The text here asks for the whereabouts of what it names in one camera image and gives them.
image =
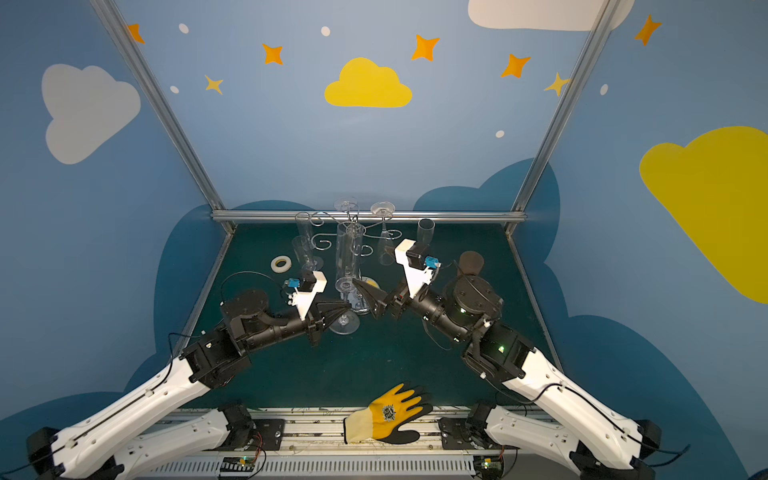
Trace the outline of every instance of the glove logo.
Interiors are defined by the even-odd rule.
[[[395,406],[387,405],[382,409],[382,415],[384,415],[385,422],[395,421]]]

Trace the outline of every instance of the yellow star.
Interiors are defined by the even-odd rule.
[[[523,67],[530,59],[531,57],[517,58],[514,55],[509,55],[509,65],[507,65],[507,69],[502,73],[502,78],[507,75],[514,75],[515,77],[520,78],[520,75],[523,74]]]
[[[642,40],[643,46],[648,45],[648,40],[650,40],[650,36],[654,34],[657,28],[661,26],[661,23],[656,23],[654,20],[648,15],[648,20],[645,21],[645,25],[643,26],[643,29],[640,30],[640,33],[637,34],[637,37],[635,37],[635,40]]]
[[[131,33],[131,37],[134,38],[135,41],[139,43],[144,43],[144,39],[139,35],[139,24],[136,25],[129,25],[128,31]]]
[[[439,38],[433,38],[432,40],[425,40],[424,38],[416,36],[416,51],[413,52],[413,57],[411,57],[411,60],[416,60],[417,58],[426,58],[429,61],[432,61],[432,49],[435,48],[435,45],[437,45],[437,42],[440,41]]]
[[[223,95],[223,93],[221,93],[221,90],[219,90],[219,84],[220,84],[220,83],[221,83],[223,80],[219,80],[219,81],[213,81],[213,80],[211,80],[210,78],[208,78],[208,75],[206,75],[206,76],[205,76],[205,78],[207,78],[207,79],[208,79],[208,86],[207,86],[207,87],[205,87],[205,89],[206,89],[206,90],[215,90],[215,91],[219,92],[219,94],[220,94],[220,95]]]
[[[558,72],[558,73],[556,73],[554,75],[555,75],[554,84],[546,87],[544,89],[544,91],[554,90],[554,91],[556,91],[558,93],[558,97],[559,97],[560,93],[562,92],[563,86],[565,84],[567,84],[569,81],[571,81],[571,79],[570,78],[566,78],[565,80],[563,80],[562,78],[560,78],[560,72]]]
[[[266,51],[266,60],[264,60],[265,65],[268,63],[283,64],[283,61],[280,60],[280,51],[283,50],[283,47],[267,47],[264,43],[261,45],[264,46],[264,51]]]

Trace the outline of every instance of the metal pole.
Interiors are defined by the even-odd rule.
[[[589,75],[592,73],[592,69],[597,63],[600,53],[603,51],[605,42],[611,33],[611,21],[620,2],[622,2],[622,0],[605,0],[603,3],[603,6],[598,13],[598,17],[592,26],[592,30],[587,37],[587,41],[584,43],[584,48],[581,49],[579,58],[576,61],[576,66],[571,73],[571,81],[568,84],[568,88],[565,90],[565,93],[558,103],[557,109],[554,111],[552,121],[547,128],[544,140],[541,142],[541,146],[534,157],[531,168],[528,170],[528,174],[525,176],[525,180],[523,180],[518,196],[515,198],[515,203],[512,205],[512,211],[522,212],[525,211],[525,207],[528,206],[528,201],[531,199],[533,190],[536,188],[536,184],[541,178],[541,174],[544,173],[544,168],[547,166],[547,162],[549,162],[549,158],[552,156],[552,152],[554,152],[554,149],[558,144],[560,135],[565,129],[565,125],[578,102],[579,95],[581,95],[581,91],[584,90]],[[511,233],[514,228],[515,224],[510,223],[507,226],[507,231]]]
[[[260,223],[260,222],[293,222],[294,217],[301,210],[214,210],[211,217],[217,222],[233,223]],[[342,220],[346,215],[341,212],[314,212],[315,218],[333,220],[333,217]],[[525,220],[523,212],[395,212],[391,220],[393,223],[415,223],[422,218],[431,218],[436,223],[519,223]],[[361,223],[375,223],[381,221],[370,212],[360,212]]]
[[[174,347],[174,356],[181,353],[181,350],[183,350],[190,342],[190,338],[188,336],[192,335],[194,327],[197,325],[197,321],[200,318],[200,314],[203,312],[203,307],[208,300],[210,290],[214,286],[216,275],[219,274],[221,264],[224,262],[224,257],[227,255],[227,251],[229,250],[230,244],[232,243],[232,237],[233,234],[228,233],[224,238],[224,242],[221,244],[221,248],[219,249],[219,253],[216,255],[214,265],[211,267],[210,272],[208,273],[208,278],[205,279],[203,289],[200,291],[200,295],[197,296],[197,302],[195,302],[194,307],[192,308],[192,312],[187,318],[187,324],[184,325],[184,329],[181,330],[181,333],[184,336],[180,336],[179,340],[176,341],[176,346]]]
[[[544,338],[547,340],[547,346],[549,347],[549,351],[552,352],[552,360],[554,363],[554,366],[558,367],[558,370],[561,372],[564,372],[563,365],[560,363],[560,357],[558,357],[558,352],[554,349],[554,343],[552,342],[552,337],[549,336],[549,329],[547,328],[547,324],[544,322],[544,316],[541,314],[541,309],[538,307],[538,302],[536,301],[536,296],[533,293],[533,287],[531,286],[531,281],[528,279],[528,274],[525,272],[525,267],[523,266],[523,261],[520,258],[520,253],[518,253],[518,248],[515,246],[515,241],[512,239],[512,235],[507,235],[507,241],[509,242],[509,249],[512,251],[512,256],[515,258],[515,264],[518,266],[518,270],[520,271],[520,276],[523,279],[523,284],[525,285],[525,292],[528,294],[528,299],[531,301],[531,306],[533,307],[533,312],[536,315],[536,318],[538,319],[538,324],[541,325],[541,329],[544,330]]]
[[[223,210],[226,207],[221,197],[216,192],[214,184],[210,181],[208,173],[206,173],[203,164],[200,162],[200,158],[195,153],[187,135],[181,128],[179,120],[174,115],[173,110],[171,110],[170,104],[168,104],[160,85],[157,83],[157,79],[152,74],[147,60],[141,54],[141,50],[139,50],[136,42],[128,32],[120,9],[114,3],[114,0],[91,0],[91,5],[101,19],[101,23],[107,29],[118,51],[123,56],[131,73],[136,77],[141,90],[147,95],[149,103],[160,118],[160,122],[165,127],[165,131],[170,139],[174,142],[176,149],[179,150],[181,159],[184,160],[184,163],[190,169],[192,177],[197,182],[200,190],[202,190],[206,200],[208,200],[208,204],[214,210]],[[233,225],[230,223],[222,223],[222,225],[228,233],[234,231]]]

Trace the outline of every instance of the metal rail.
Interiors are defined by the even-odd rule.
[[[621,2],[622,0],[605,0],[603,3],[592,30],[587,37],[587,41],[584,43],[584,48],[581,49],[576,66],[571,73],[571,81],[568,84],[568,88],[565,90],[557,109],[554,111],[544,140],[541,142],[531,168],[528,170],[518,196],[515,198],[515,203],[512,205],[513,211],[524,211],[528,205],[528,201],[531,199],[531,195],[533,195],[533,190],[544,173],[544,168],[547,166],[547,162],[549,162],[558,144],[560,135],[563,133],[565,125],[568,123],[568,119],[576,107],[579,96],[587,84],[589,75],[598,62],[598,57],[603,51],[605,42],[611,33],[611,21],[613,20],[614,13]],[[509,225],[507,230],[511,231],[513,228],[514,224]]]
[[[259,222],[293,222],[301,210],[214,210],[211,217],[217,222],[259,223]],[[312,212],[318,218],[332,220],[344,218],[341,212]],[[519,223],[525,220],[523,212],[395,212],[393,223],[418,222],[422,218],[431,218],[436,223]],[[359,221],[375,223],[380,221],[370,212],[360,212]]]
[[[125,27],[125,20],[120,13],[120,9],[114,3],[114,0],[91,0],[91,5],[104,28],[107,29],[107,33],[112,38],[114,45],[118,48],[131,73],[134,74],[141,90],[147,96],[154,112],[160,118],[165,131],[174,142],[181,159],[189,168],[192,177],[197,182],[200,190],[202,190],[208,204],[215,210],[226,208],[221,197],[216,192],[213,182],[208,177],[202,162],[200,162],[200,158],[192,147],[192,143],[187,138],[168,100],[163,95],[162,89],[149,67],[149,63],[147,63],[146,58],[141,54],[141,50]],[[228,233],[233,232],[232,225],[223,223],[223,226]]]

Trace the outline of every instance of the blue wall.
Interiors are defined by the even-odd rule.
[[[118,4],[139,25],[140,48],[229,208],[285,200],[329,209],[351,194],[363,209],[390,200],[410,210],[431,190],[460,187],[429,203],[471,210],[474,190],[534,156],[558,102],[545,89],[557,73],[568,78],[587,37],[486,28],[470,19],[467,0]],[[440,38],[432,61],[412,60],[417,35]],[[282,47],[281,65],[265,63],[263,44]],[[502,77],[510,54],[531,57],[520,78]],[[326,86],[358,57],[394,69],[412,100],[328,103]],[[206,76],[222,81],[221,94],[207,90]],[[508,210],[514,180],[483,210]]]
[[[0,44],[4,471],[24,463],[26,435],[81,419],[166,363],[167,332],[186,322],[223,231],[88,2],[0,3]],[[141,102],[74,164],[46,141],[41,83],[59,64],[95,65]],[[58,119],[85,137],[98,130],[78,130],[92,91],[60,99],[75,113]],[[114,99],[101,99],[101,123]]]
[[[662,25],[643,45],[648,15]],[[729,284],[640,173],[664,142],[685,147],[738,125],[768,132],[766,21],[765,2],[637,0],[515,231],[567,372],[619,411],[657,421],[667,448],[693,444],[661,479],[766,467],[768,305]],[[711,196],[737,160],[724,151]],[[719,201],[737,216],[751,207]],[[765,225],[765,212],[740,218]],[[723,221],[710,222],[717,236]]]

